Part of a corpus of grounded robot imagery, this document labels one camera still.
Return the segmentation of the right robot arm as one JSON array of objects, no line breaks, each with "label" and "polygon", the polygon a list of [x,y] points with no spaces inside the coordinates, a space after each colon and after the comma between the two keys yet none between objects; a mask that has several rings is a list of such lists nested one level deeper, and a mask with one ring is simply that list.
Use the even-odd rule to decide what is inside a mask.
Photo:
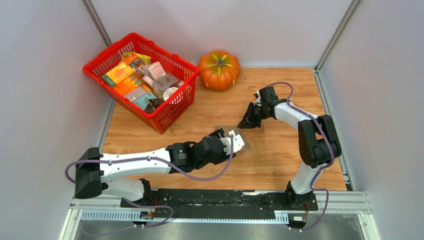
[{"label": "right robot arm", "polygon": [[342,153],[333,118],[307,112],[289,97],[279,98],[274,85],[269,84],[254,94],[256,100],[239,122],[239,129],[261,127],[262,121],[273,118],[285,122],[298,132],[298,149],[302,163],[285,191],[285,203],[293,209],[306,205],[313,197],[315,183],[324,169],[334,164]]}]

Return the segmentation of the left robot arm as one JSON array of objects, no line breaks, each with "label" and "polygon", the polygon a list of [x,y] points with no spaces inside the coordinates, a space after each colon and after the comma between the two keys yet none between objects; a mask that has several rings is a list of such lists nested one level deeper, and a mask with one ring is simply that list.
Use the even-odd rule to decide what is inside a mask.
[{"label": "left robot arm", "polygon": [[116,196],[148,207],[153,201],[150,183],[145,179],[130,180],[142,174],[190,173],[208,164],[229,163],[244,147],[242,137],[222,128],[199,142],[177,142],[148,152],[129,154],[101,153],[99,147],[88,148],[78,161],[65,169],[65,176],[74,183],[74,197],[91,199],[102,194]]}]

